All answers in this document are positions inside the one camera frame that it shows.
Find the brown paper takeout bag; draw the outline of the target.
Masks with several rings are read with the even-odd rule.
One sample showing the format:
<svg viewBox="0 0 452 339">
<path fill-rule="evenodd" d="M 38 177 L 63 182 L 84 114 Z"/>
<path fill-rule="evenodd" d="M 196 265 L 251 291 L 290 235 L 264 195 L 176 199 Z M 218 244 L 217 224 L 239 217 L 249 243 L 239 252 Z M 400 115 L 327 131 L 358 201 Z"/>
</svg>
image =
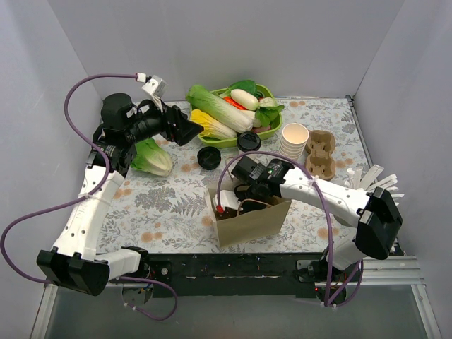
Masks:
<svg viewBox="0 0 452 339">
<path fill-rule="evenodd" d="M 221 248 L 278 234 L 292 202 L 276 197 L 271 207 L 262 205 L 263 209 L 246 213 L 240 211 L 239 215 L 232 209 L 231 217 L 222 217 L 216 211 L 216 194 L 217 184 L 211 183 L 207 186 L 204 198 Z"/>
</svg>

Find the black plastic cup lid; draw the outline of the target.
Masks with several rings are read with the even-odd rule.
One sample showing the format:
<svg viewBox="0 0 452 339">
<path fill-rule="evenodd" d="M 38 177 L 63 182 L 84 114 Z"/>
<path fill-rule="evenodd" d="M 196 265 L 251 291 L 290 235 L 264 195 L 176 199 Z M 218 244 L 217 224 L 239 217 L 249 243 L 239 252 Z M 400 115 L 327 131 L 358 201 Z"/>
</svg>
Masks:
<svg viewBox="0 0 452 339">
<path fill-rule="evenodd" d="M 237 148 L 243 153 L 259 150 L 261 148 L 261 138 L 252 131 L 241 133 L 237 137 Z"/>
</svg>

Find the stack of white paper cups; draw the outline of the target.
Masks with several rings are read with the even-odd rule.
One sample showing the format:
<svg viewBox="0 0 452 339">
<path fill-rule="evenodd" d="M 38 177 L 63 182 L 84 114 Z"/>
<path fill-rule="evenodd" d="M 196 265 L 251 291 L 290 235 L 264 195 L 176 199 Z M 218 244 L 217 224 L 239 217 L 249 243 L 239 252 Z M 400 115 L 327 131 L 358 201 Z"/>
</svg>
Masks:
<svg viewBox="0 0 452 339">
<path fill-rule="evenodd" d="M 284 126 L 279 143 L 281 155 L 293 160 L 300 158 L 309 139 L 309 130 L 302 124 L 291 123 Z"/>
</svg>

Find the brown pulp cup carrier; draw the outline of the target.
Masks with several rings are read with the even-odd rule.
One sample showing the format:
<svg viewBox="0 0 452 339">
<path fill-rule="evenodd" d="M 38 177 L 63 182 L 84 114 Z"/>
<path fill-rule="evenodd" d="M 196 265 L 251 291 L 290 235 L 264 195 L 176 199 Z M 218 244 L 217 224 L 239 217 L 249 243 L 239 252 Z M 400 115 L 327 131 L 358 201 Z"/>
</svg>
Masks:
<svg viewBox="0 0 452 339">
<path fill-rule="evenodd" d="M 332 157 L 335 137 L 329 131 L 312 130 L 305 146 L 308 155 L 305 168 L 314 177 L 330 181 L 335 176 L 336 164 Z"/>
</svg>

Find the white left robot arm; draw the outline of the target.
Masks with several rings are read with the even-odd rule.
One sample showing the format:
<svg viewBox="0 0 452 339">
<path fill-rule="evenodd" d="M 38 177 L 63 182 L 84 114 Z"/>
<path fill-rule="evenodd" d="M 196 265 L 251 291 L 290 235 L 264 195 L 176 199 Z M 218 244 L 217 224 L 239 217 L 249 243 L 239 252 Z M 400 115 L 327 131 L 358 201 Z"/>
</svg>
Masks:
<svg viewBox="0 0 452 339">
<path fill-rule="evenodd" d="M 185 145 L 203 131 L 177 106 L 156 105 L 152 100 L 135 105 L 125 93 L 102 101 L 101 120 L 93 134 L 97 147 L 88 157 L 79 193 L 82 201 L 73 207 L 52 249 L 37 256 L 37 265 L 51 283 L 92 296 L 122 275 L 141 283 L 150 274 L 144 249 L 123 246 L 109 254 L 96 253 L 101 226 L 136 156 L 136 144 L 161 135 Z"/>
</svg>

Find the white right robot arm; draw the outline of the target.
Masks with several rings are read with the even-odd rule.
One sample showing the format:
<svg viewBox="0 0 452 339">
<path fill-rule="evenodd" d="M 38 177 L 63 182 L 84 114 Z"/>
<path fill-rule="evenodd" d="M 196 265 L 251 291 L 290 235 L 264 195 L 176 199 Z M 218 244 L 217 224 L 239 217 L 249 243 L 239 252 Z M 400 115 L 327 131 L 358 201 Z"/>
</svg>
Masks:
<svg viewBox="0 0 452 339">
<path fill-rule="evenodd" d="M 363 258 L 387 259 L 403 223 L 391 193 L 381 187 L 363 191 L 310 179 L 301 168 L 277 158 L 265 166 L 244 156 L 232 174 L 249 187 L 252 198 L 277 196 L 326 207 L 330 216 L 356 229 L 327 247 L 319 264 L 320 274 L 327 280 L 338 279 Z"/>
</svg>

